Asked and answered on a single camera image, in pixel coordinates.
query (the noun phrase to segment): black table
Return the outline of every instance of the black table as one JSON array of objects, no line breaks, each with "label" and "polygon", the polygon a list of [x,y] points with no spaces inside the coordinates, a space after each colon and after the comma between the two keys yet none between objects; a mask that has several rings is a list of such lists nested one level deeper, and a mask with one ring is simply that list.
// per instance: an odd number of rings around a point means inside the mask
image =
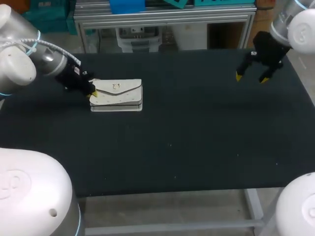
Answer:
[{"label": "black table", "polygon": [[288,59],[237,83],[244,52],[80,55],[98,78],[142,79],[143,111],[91,113],[38,78],[5,101],[0,147],[54,157],[81,197],[285,186],[315,171],[315,109]]}]

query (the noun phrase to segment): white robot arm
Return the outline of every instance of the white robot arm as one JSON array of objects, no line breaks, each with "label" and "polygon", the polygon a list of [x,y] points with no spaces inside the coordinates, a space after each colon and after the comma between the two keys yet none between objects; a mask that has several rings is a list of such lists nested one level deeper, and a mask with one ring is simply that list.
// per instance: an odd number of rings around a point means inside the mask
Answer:
[{"label": "white robot arm", "polygon": [[236,70],[240,81],[246,69],[259,62],[268,69],[259,77],[260,83],[272,78],[282,68],[282,59],[293,48],[305,54],[315,53],[315,1],[289,0],[270,26],[270,33],[260,31],[253,39],[255,52],[247,53]]},{"label": "white robot arm", "polygon": [[64,49],[48,43],[31,23],[8,5],[0,4],[0,101],[31,83],[36,71],[55,77],[69,91],[97,95],[81,62]]}]

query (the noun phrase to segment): white container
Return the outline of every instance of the white container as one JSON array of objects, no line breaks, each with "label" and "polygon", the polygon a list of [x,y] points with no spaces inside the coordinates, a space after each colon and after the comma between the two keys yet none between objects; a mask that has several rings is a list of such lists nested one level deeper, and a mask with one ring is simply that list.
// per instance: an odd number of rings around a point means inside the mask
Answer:
[{"label": "white container", "polygon": [[[162,30],[158,29],[158,35],[155,37],[146,38],[121,38],[119,35],[119,28],[116,28],[116,37],[118,46],[121,47],[123,53],[133,53],[134,51],[147,50],[149,52],[158,52],[160,45],[162,44]],[[136,46],[132,43],[145,43],[147,45]]]},{"label": "white container", "polygon": [[208,24],[178,24],[173,34],[179,50],[208,49]]}]

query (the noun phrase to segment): table leg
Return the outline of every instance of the table leg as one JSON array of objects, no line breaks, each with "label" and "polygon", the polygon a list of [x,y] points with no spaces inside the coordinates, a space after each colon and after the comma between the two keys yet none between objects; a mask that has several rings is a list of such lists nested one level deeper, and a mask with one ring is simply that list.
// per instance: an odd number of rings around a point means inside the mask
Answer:
[{"label": "table leg", "polygon": [[254,15],[248,15],[247,20],[243,26],[240,42],[238,44],[239,49],[247,48],[247,42],[251,33],[253,20],[254,20]]},{"label": "table leg", "polygon": [[269,205],[266,213],[264,214],[261,208],[260,200],[256,189],[246,189],[245,197],[249,206],[252,219],[261,219],[264,226],[254,227],[255,236],[270,236],[276,227],[276,206],[283,189],[280,189],[271,204]]},{"label": "table leg", "polygon": [[81,45],[82,45],[82,48],[83,48],[83,52],[84,53],[87,53],[85,48],[84,48],[84,43],[83,43],[83,39],[82,39],[82,35],[81,35],[81,30],[80,30],[80,24],[75,22],[75,28],[77,30],[77,34],[78,34],[78,37],[80,38],[81,40]]},{"label": "table leg", "polygon": [[75,27],[77,29],[78,36],[79,36],[79,38],[81,40],[81,44],[82,44],[82,47],[83,47],[83,52],[84,53],[89,53],[87,36],[85,34],[85,30],[83,28],[82,23],[75,22]]}]

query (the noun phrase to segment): white handbag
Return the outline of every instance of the white handbag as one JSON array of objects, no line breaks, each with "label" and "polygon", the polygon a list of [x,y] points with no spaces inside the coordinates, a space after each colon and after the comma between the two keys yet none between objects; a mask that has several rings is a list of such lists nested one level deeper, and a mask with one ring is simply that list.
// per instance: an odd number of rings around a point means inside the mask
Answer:
[{"label": "white handbag", "polygon": [[142,81],[94,80],[97,97],[90,97],[92,112],[142,111]]}]

